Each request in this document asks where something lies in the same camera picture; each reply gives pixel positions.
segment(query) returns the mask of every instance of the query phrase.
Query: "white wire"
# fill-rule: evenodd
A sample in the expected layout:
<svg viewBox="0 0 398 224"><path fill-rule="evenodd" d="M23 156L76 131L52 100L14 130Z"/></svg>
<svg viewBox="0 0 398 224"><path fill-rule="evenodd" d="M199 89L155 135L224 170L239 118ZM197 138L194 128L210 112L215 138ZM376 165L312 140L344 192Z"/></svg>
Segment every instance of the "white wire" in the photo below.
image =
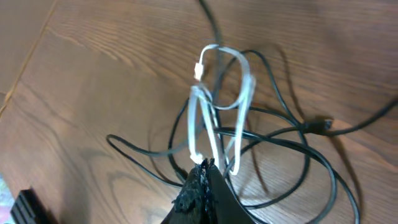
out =
<svg viewBox="0 0 398 224"><path fill-rule="evenodd" d="M195 77L201 77L201 74L203 73L203 56L205 52L209 49L215 49L217 47L218 47L217 44L210 44L207 45L205 48L203 48L200 54L199 62L197 63L197 65L199 64L199 66L195 68ZM234 143L235 165L234 169L231 171L231 174L236 175L239 171L240 160L241 160L240 150L242 143L244 121L246 119L246 115L248 113L253 98L256 80L250 74L249 62L246 60L244 55L242 55L239 51L231 49L229 47L220 47L219 50L229 53L235 56L239 60L242 68L241 91L236 101L230 104L229 106L215 106L213 105L213 99L211 97L211 93L204 84L197 83L196 85L193 85L191 87L190 102L188 104L189 150L191 154L191 159L195 163L201 163L201 161L203 160L203 156L200 153L197 153L195 149L195 124L196 124L195 116L197 109L197 100L199 100L201 105L202 116L205 121L206 129L208 131L211 149L213 151L213 157L215 158L215 165L219 167L220 164L220 159L218 155L219 141L216 140L213 130L213 125L215 128L218 127L217 118L215 115L215 108L218 110L230 110L238 107L238 117L235 125L236 136L230 140L227 146L227 152L224 155L226 161L229 162L228 152L232 147L232 143Z"/></svg>

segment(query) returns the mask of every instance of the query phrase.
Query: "wooden board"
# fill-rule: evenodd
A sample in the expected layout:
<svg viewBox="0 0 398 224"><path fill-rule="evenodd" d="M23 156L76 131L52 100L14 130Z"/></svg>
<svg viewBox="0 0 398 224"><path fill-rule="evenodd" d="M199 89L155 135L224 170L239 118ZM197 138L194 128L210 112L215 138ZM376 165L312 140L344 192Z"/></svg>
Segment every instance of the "wooden board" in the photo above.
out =
<svg viewBox="0 0 398 224"><path fill-rule="evenodd" d="M53 0L0 1L0 92L7 93L18 78L52 5Z"/></svg>
<svg viewBox="0 0 398 224"><path fill-rule="evenodd" d="M263 52L288 104L294 107L290 80L306 116L330 115L336 128L345 128L397 94L391 49L397 32L388 2L247 0L211 6L226 44ZM212 38L199 5L192 1L60 0L0 122L0 172L12 193L33 187L60 223L159 223L178 190L116 154L105 136L118 134L140 147L166 150L171 125L188 96L195 61ZM279 49L288 61L289 79ZM256 103L278 107L262 65L254 58L251 62L258 79ZM224 103L235 96L238 82L236 72L225 80ZM232 124L234 114L224 118ZM249 119L260 133L287 126L257 113ZM365 223L396 220L396 129L394 109L372 126L338 140L309 136L310 144L353 189L340 154L349 159L361 184ZM176 141L185 135L184 118ZM284 137L297 139L294 133ZM205 135L198 142L200 150L208 149ZM148 158L131 154L152 166ZM192 166L187 150L177 161L187 169ZM268 200L294 184L302 163L300 154L262 144L243 157L234 183L245 202ZM154 164L175 179L166 159ZM326 171L313 162L296 193L257 214L272 223L303 223L320 212L329 189ZM339 188L333 211L323 222L352 219Z"/></svg>

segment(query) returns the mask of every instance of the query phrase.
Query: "white cable connector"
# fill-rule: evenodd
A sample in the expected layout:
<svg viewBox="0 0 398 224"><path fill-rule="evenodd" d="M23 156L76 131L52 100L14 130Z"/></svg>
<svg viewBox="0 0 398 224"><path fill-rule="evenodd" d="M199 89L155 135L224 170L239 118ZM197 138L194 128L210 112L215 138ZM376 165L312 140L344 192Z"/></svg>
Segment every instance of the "white cable connector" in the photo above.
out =
<svg viewBox="0 0 398 224"><path fill-rule="evenodd" d="M231 49L229 47L219 47L217 44L210 44L203 48L199 62L195 65L195 79L201 81L201 77L203 75L204 66L203 66L203 56L205 52L209 49L218 48L220 51L224 51L235 56L242 68L242 84L241 91L239 93L236 101L229 106L216 106L213 105L213 99L211 98L210 91L202 84L198 83L191 87L191 94L188 104L188 142L189 142L189 150L191 154L191 159L195 163L201 163L202 155L197 153L195 150L195 118L196 118L196 109L197 109L197 100L200 101L201 111L203 120L205 121L205 126L208 131L209 140L211 144L211 149L213 151L213 157L215 158L215 165L219 167L220 159L218 156L218 144L219 141L216 140L213 128L217 128L217 118L215 116L215 108L218 110L230 110L238 107L238 118L235 126L235 137L228 144L228 151L231 149L232 144L234 143L234 154L235 154L235 165L234 169L231 171L232 175L236 175L239 171L240 161L241 161L241 143L242 143L242 135L243 135L243 127L244 121L246 119L246 115L248 113L254 89L256 86L256 80L250 74L250 66L249 62L246 60L243 54L235 49ZM228 153L225 155L226 161L228 161Z"/></svg>

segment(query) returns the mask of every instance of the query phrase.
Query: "blurred white cord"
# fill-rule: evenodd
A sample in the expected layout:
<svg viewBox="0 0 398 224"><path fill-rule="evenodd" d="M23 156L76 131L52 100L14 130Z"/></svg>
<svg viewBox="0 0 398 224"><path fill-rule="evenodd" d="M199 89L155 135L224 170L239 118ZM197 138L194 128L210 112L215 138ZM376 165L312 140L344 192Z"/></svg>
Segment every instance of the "blurred white cord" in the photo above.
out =
<svg viewBox="0 0 398 224"><path fill-rule="evenodd" d="M242 82L241 82L241 91L239 92L239 96L236 101L229 106L217 106L213 105L213 99L211 97L210 91L206 88L204 84L201 82L201 76L203 75L204 66L203 66L203 56L207 50L218 48L216 44L207 45L203 48L199 62L195 65L195 79L199 81L196 85L191 87L191 94L188 104L188 142L189 142L189 150L191 154L191 159L195 163L201 163L203 160L203 156L200 153L196 152L195 145L195 116L197 110L197 101L199 100L201 111L203 115L203 120L205 121L205 126L208 131L211 150L213 151L213 157L215 159L215 165L220 167L220 159L218 156L218 144L220 139L216 139L213 128L218 127L215 108L218 110L230 110L238 107L238 118L235 125L236 135L234 138L231 138L227 152L225 153L225 159L228 160L228 152L234 143L234 153L235 153L235 165L234 169L231 171L232 175L238 174L239 166L241 162L241 143L242 143L242 134L244 121L246 119L246 115L248 113L254 89L256 86L255 78L250 74L250 66L249 62L246 60L245 56L241 54L239 51L235 49L231 49L229 47L220 47L220 51L224 51L236 57L242 68Z"/></svg>

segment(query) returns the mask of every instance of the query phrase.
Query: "tangled black cable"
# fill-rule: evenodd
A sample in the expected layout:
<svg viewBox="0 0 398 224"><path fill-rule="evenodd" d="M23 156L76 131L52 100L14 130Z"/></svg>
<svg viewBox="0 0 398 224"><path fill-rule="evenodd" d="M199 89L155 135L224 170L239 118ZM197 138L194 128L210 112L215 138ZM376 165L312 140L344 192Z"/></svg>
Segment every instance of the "tangled black cable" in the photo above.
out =
<svg viewBox="0 0 398 224"><path fill-rule="evenodd" d="M207 15L211 26L213 28L213 32L215 33L215 39L216 39L216 43L221 45L221 34L219 29L217 28L216 22L212 16L212 13L210 12L210 9L208 8L208 6L206 5L204 0L199 0L201 7L203 8L205 14ZM309 221L309 223L318 223L320 220L322 220L327 214L328 212L332 209L333 204L336 200L336 195L337 195L337 181L342 185L342 187L344 188L349 201L351 203L351 206L353 208L354 211L354 222L359 224L361 221L361 214L359 211L359 207L358 204L355 200L355 197L353 195L353 193L350 191L349 187L347 186L346 182L341 178L341 176L332 168L332 166L330 165L330 163L328 162L328 160L321 154L319 153L317 150L315 150L314 148L310 147L308 145L308 142L305 138L305 134L307 133L313 133L313 134L318 134L318 135L322 135L322 136L328 136L328 137L332 137L332 136L337 136L340 134L347 134L353 131L357 131L361 128L364 128L368 125L370 125L371 123L375 122L377 119L379 119L380 117L384 116L388 111L390 111L391 109L393 109L393 107L396 106L397 102L398 102L398 98L395 97L393 100L391 100L385 107L383 107L383 109L381 109L380 111L378 111L377 113L375 113L373 116L371 116L369 119L367 119L366 121L363 121L362 123L359 123L356 126L353 126L352 128L348 128L348 129L343 129L343 130L337 130L337 131L329 131L329 129L331 128L331 120L329 119L318 119L318 120L314 120L314 121L305 121L303 123L301 123L291 112L291 110L289 110L288 106L286 105L282 95L280 94L280 91L277 87L277 84L275 82L275 78L272 74L272 70L271 70L271 66L269 65L268 61L266 60L266 58L258 51L255 50L244 50L241 52L242 54L254 54L256 56L258 56L262 63L264 64L267 73L269 75L269 78L271 80L272 83L272 87L274 88L276 95L282 105L282 107L284 108L284 111L286 114L283 114L279 111L276 110L265 110L262 108L255 108L255 107L250 107L251 111L258 111L261 113L266 113L266 114L271 114L274 115L278 118L284 119L285 121L287 121L292 127L290 128L283 128L277 131L274 131L272 133L266 134L266 135L261 135L258 133L252 133L250 131L244 131L243 134L243 138L250 140L250 143L245 146L244 148L241 149L241 155L243 155L244 153L248 152L248 150L252 149L255 145L259 144L260 142L271 142L273 144L279 145L279 146L283 146L289 149L293 149L295 151L301 152L305 155L304 157L304 164L303 164L303 169L302 169L302 173L300 175L300 177L298 178L298 181L295 183L295 185L289 189L288 191L286 191L284 194L278 196L277 198L274 198L268 202L264 202L264 203L260 203L257 205L243 205L240 201L240 199L238 198L238 196L236 195L235 189L233 187L233 184L231 182L230 176L229 176L229 171L231 170L232 166L234 165L234 157L230 160L229 164L227 164L227 162L225 161L225 171L224 171L224 178L226 179L227 183L229 184L231 191L233 193L233 195L235 196L235 199L239 202L239 204L242 206L242 208L252 217L253 220L255 220L258 223L266 223L263 220L261 220L260 218L256 217L255 215L253 215L249 210L254 210L254 209L259 209L259 208L264 208L270 205L273 205L277 202L280 202L281 200L285 199L286 197L288 197L290 194L292 194L293 192L295 192L304 182L307 174L308 174L308 170L310 167L310 159L314 159L315 161L319 162L321 165L325 166L326 169L328 170L330 179L331 179L331 192L330 192L330 197L328 202L326 203L325 207L323 208L323 210L312 220ZM220 89L220 83L224 77L224 74L228 71L228 69L232 66L233 63L235 63L236 58L233 58L230 60L230 62L225 66L224 69L220 69L221 68L221 54L218 52L217 53L217 63L219 65L219 69L218 69L218 76L216 79L216 85L215 85L215 89L213 90L213 96L214 98L217 98L218 96L218 91ZM131 156L127 155L125 152L123 152L122 150L120 150L120 148L118 148L115 144L112 143L112 139L115 139L123 144L125 144L127 147L131 148L132 150L136 151L136 152L140 152L144 155L147 156L151 156L151 157L160 157L160 156L168 156L169 157L169 161L170 164L172 165L177 177L183 182L185 181L185 179L187 178L187 172L183 169L181 169L174 157L173 154L176 152L181 151L186 145L187 142L183 142L182 144L180 144L178 147L173 148L173 140L174 140L174 136L175 136L175 132L178 126L178 123L180 121L181 116L183 115L183 112L186 110L188 105L188 100L186 100L182 106L182 109L180 110L180 112L177 115L177 118L174 122L174 125L172 127L171 133L170 133L170 138L169 138L169 143L168 143L168 151L164 151L164 152L150 152L147 151L145 149L141 149L133 144L131 144L130 142L128 142L127 140L113 135L113 134L109 134L106 137L107 142L109 143L110 146L112 146L115 150L117 150L120 154L122 154L124 157L126 157L127 159L129 159L130 161L132 161L133 163L135 163L137 166L139 166L142 170L144 170L146 173L148 173L149 175L151 175L153 178L167 184L173 187L182 187L182 184L180 183L176 183L176 182L172 182L170 180L164 180L161 177L159 177L158 175L154 174L153 172L151 172L150 170L148 170L147 168L145 168L142 164L138 163L135 159L133 159ZM220 135L221 138L221 150L224 153L224 142L223 142L223 136L234 136L234 129L233 128L227 128L227 127L222 127L221 121L220 121L220 115L218 114L218 110L216 110L216 118L218 120L218 124L219 124L219 128L215 129L215 133ZM200 133L202 130L204 129L203 125L200 126L200 129L197 130L198 133ZM275 138L275 136L282 134L282 133L287 133L287 132L291 132L291 131L296 131L301 139L301 143L299 142L295 142L295 141L289 141L286 139L278 139Z"/></svg>

